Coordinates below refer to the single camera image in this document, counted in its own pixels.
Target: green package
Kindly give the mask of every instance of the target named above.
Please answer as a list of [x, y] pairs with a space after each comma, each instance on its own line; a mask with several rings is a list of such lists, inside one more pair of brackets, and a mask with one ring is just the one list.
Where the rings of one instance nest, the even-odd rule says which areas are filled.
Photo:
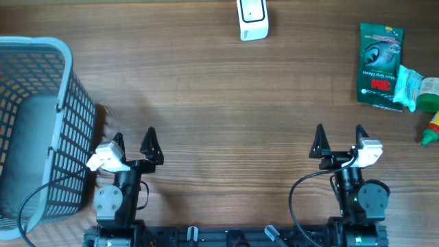
[[361, 23], [357, 101], [392, 110], [404, 31], [385, 25]]

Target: wooden table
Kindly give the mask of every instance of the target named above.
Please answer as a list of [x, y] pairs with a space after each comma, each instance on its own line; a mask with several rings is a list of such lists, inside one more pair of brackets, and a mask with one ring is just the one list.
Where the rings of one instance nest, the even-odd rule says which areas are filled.
[[[438, 145], [418, 143], [431, 115], [359, 105], [355, 88], [362, 21], [404, 28], [403, 64], [439, 76], [439, 3], [297, 0], [268, 9], [268, 37], [249, 43], [239, 39], [233, 1], [2, 7], [0, 32], [65, 41], [99, 104], [97, 137], [122, 132], [128, 158], [141, 158], [141, 139], [156, 128], [165, 164], [143, 177], [150, 202], [137, 213], [149, 226], [290, 226], [290, 187], [318, 170], [308, 158], [316, 125], [333, 150], [347, 150], [362, 124], [384, 145], [364, 178], [392, 190], [384, 222], [391, 245], [437, 246]], [[340, 214], [328, 179], [295, 193], [302, 223]], [[112, 180], [102, 172], [97, 186]], [[29, 237], [37, 246], [80, 246], [95, 224], [89, 203]]]

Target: green nozzle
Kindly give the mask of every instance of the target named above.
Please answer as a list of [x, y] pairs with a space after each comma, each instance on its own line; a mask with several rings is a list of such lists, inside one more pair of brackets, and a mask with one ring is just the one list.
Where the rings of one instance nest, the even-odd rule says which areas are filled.
[[420, 142], [422, 145], [427, 145], [428, 143], [439, 139], [439, 134], [430, 129], [424, 130], [423, 136], [423, 140]]

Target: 3m logo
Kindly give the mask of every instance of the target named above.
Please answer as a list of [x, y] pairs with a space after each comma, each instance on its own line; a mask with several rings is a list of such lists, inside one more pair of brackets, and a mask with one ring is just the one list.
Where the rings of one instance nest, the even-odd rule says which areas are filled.
[[373, 89], [389, 91], [390, 90], [390, 82], [385, 81], [385, 80], [372, 79], [371, 87]]

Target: plastic basket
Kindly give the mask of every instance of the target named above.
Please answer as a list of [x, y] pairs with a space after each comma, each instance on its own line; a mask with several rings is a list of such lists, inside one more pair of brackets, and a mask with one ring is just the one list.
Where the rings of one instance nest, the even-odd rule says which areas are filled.
[[[90, 156], [95, 104], [56, 38], [0, 37], [0, 239], [20, 237], [21, 203], [37, 187], [79, 171]], [[86, 172], [43, 189], [26, 204], [23, 225], [76, 213]]]

